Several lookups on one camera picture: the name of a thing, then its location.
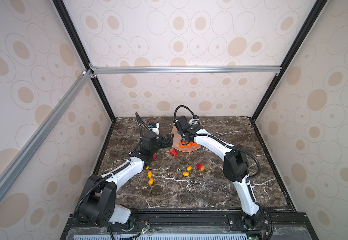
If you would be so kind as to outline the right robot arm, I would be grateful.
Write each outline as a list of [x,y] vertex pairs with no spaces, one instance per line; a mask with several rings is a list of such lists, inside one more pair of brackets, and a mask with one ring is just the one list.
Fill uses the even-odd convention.
[[223,174],[233,183],[241,202],[243,223],[247,230],[255,230],[265,223],[264,211],[268,215],[269,233],[273,233],[272,217],[267,207],[256,200],[250,180],[261,173],[261,165],[256,157],[241,147],[234,146],[210,134],[199,123],[199,117],[185,105],[179,105],[174,111],[174,125],[178,134],[187,144],[197,144],[207,148],[223,160]]

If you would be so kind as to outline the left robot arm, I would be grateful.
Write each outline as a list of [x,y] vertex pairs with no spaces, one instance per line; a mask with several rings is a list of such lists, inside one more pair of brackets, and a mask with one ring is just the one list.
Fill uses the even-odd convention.
[[135,214],[132,210],[117,205],[118,190],[132,177],[144,171],[161,149],[173,146],[174,134],[165,137],[159,133],[159,124],[146,125],[136,114],[140,130],[137,146],[128,154],[122,165],[102,176],[90,176],[73,212],[76,224],[96,224],[105,227],[111,223],[133,228]]

